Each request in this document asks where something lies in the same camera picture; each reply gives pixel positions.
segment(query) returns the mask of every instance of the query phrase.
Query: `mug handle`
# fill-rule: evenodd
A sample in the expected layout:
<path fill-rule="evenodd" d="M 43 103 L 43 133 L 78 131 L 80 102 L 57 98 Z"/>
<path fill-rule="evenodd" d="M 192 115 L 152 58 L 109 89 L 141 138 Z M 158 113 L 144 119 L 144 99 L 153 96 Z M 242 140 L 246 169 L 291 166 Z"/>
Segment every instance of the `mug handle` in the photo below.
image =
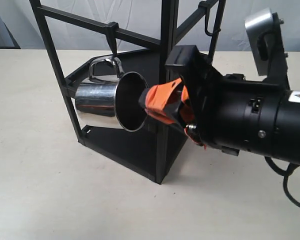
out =
<path fill-rule="evenodd" d="M 98 76 L 94 75 L 94 70 L 99 63 L 106 63 L 110 67 L 114 68 L 115 74 L 117 76 L 116 80 L 101 80 L 98 78 Z M 90 63 L 89 72 L 88 72 L 88 79 L 92 82 L 98 82 L 98 83 L 105 83 L 105 82 L 117 82 L 122 75 L 125 74 L 124 69 L 122 67 L 121 60 L 116 56 L 102 56 L 94 59 Z"/>

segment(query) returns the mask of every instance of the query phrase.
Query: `white table surface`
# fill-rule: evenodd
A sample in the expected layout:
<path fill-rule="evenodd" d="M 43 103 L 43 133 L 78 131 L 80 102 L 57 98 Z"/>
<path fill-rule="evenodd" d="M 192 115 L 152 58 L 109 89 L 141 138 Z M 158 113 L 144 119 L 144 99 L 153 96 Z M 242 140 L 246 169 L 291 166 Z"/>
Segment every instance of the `white table surface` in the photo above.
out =
<path fill-rule="evenodd" d="M 65 75 L 105 54 L 58 53 Z M 249 52 L 217 52 L 213 65 L 260 79 Z M 300 90 L 300 52 L 288 66 Z M 0 239 L 300 240 L 282 180 L 261 156 L 188 141 L 155 184 L 77 142 L 45 50 L 0 50 Z M 300 169 L 289 188 L 300 200 Z"/>

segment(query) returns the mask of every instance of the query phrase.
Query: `white wall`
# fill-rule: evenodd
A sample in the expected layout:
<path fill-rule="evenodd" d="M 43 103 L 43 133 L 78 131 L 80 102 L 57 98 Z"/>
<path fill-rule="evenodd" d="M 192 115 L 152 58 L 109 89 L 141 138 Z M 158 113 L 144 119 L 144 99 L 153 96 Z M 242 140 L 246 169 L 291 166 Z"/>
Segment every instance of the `white wall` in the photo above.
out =
<path fill-rule="evenodd" d="M 41 0 L 41 3 L 63 11 L 88 17 L 101 22 L 119 22 L 124 29 L 150 37 L 160 37 L 161 0 Z M 180 24 L 198 6 L 199 0 L 180 0 Z M 300 0 L 227 0 L 217 50 L 249 51 L 244 22 L 251 13 L 266 7 L 278 12 L 285 24 L 282 26 L 284 46 L 287 51 L 300 51 Z M 211 12 L 211 26 L 216 7 Z M 21 48 L 44 48 L 35 18 L 28 0 L 0 0 L 0 16 Z M 52 37 L 57 49 L 106 50 L 103 35 L 48 18 Z M 119 42 L 119 50 L 138 47 Z M 207 50 L 209 39 L 204 34 L 204 21 L 180 42 L 196 44 Z"/>

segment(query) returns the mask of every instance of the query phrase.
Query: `black cylindrical motor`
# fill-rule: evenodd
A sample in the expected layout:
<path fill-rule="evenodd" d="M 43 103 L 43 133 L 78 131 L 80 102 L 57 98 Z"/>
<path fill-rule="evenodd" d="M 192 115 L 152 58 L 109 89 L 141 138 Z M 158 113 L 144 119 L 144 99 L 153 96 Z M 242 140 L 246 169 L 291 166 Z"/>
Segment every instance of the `black cylindrical motor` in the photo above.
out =
<path fill-rule="evenodd" d="M 225 84 L 216 99 L 216 144 L 300 165 L 300 92 L 246 81 Z"/>

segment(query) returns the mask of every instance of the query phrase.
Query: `black metal rack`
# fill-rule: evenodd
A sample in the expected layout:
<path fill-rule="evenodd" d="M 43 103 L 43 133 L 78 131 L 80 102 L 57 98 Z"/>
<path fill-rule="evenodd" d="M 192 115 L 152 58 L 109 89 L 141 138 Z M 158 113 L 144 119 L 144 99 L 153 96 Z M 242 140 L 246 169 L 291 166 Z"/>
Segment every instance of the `black metal rack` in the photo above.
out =
<path fill-rule="evenodd" d="M 40 0 L 29 1 L 79 143 L 160 184 L 169 172 L 187 138 L 177 130 L 153 119 L 148 119 L 145 126 L 134 133 L 121 129 L 88 125 L 81 128 L 71 98 L 75 96 L 76 88 L 80 82 L 88 76 L 88 68 L 94 58 L 65 77 L 46 17 L 100 34 L 107 33 L 107 24 L 42 5 Z M 160 39 L 119 27 L 114 30 L 115 38 L 146 48 L 119 53 L 118 56 L 124 69 L 139 72 L 144 76 L 149 86 L 163 84 L 176 78 L 165 69 L 165 61 L 171 49 L 203 16 L 206 17 L 205 32 L 209 35 L 207 30 L 209 12 L 217 2 L 214 34 L 211 34 L 208 53 L 208 57 L 212 61 L 226 0 L 201 1 L 198 8 L 179 27 L 177 27 L 179 0 L 162 0 Z M 109 74 L 108 71 L 107 68 L 101 69 L 99 74 Z"/>

